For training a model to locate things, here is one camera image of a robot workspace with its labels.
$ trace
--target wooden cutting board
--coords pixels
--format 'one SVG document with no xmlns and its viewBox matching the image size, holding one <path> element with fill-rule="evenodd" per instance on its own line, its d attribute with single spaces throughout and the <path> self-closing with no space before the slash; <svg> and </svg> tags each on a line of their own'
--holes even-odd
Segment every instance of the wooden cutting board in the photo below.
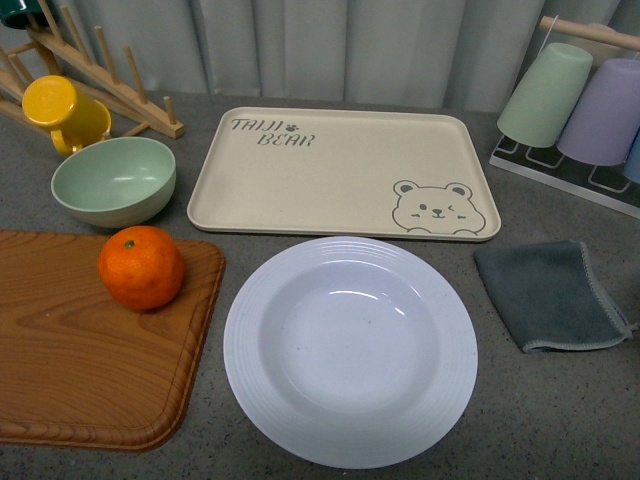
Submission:
<svg viewBox="0 0 640 480">
<path fill-rule="evenodd" d="M 224 256 L 178 240 L 182 290 L 137 313 L 100 281 L 106 239 L 0 230 L 0 442 L 143 451 L 179 427 Z"/>
</svg>

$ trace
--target bear illustration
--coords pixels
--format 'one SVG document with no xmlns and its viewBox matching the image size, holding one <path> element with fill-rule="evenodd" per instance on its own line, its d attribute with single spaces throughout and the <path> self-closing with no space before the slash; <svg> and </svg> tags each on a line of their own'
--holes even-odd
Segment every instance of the bear illustration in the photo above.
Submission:
<svg viewBox="0 0 640 480">
<path fill-rule="evenodd" d="M 410 180 L 393 186 L 398 204 L 393 220 L 407 232 L 424 230 L 433 234 L 477 234 L 487 221 L 471 202 L 473 192 L 462 183 L 446 187 L 420 187 Z"/>
</svg>

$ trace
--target yellow cup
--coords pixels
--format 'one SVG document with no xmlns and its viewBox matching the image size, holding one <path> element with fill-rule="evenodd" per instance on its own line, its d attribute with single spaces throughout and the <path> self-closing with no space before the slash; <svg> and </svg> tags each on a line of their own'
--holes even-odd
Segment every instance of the yellow cup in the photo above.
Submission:
<svg viewBox="0 0 640 480">
<path fill-rule="evenodd" d="M 107 107 L 58 75 L 31 83 L 24 92 L 22 110 L 30 122 L 51 133 L 54 146 L 64 156 L 108 138 L 111 130 Z"/>
</svg>

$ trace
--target white curtain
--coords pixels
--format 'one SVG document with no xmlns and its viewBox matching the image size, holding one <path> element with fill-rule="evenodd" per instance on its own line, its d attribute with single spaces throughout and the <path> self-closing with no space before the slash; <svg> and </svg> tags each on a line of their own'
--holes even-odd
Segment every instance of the white curtain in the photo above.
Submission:
<svg viewBox="0 0 640 480">
<path fill-rule="evenodd" d="M 546 32 L 541 16 L 640 34 L 640 0 L 50 0 L 104 65 L 145 89 L 498 112 Z M 72 43 L 61 20 L 65 38 Z M 0 46 L 28 41 L 0 26 Z M 548 41 L 567 41 L 552 33 Z M 37 76 L 38 58 L 25 63 Z"/>
</svg>

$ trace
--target dish towel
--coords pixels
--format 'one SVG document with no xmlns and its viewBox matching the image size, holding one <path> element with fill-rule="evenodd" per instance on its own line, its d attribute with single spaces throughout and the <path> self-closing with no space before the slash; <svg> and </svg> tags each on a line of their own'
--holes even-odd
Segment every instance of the dish towel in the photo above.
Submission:
<svg viewBox="0 0 640 480">
<path fill-rule="evenodd" d="M 481 248 L 474 258 L 523 352 L 596 350 L 632 337 L 635 328 L 596 279 L 584 243 Z"/>
</svg>

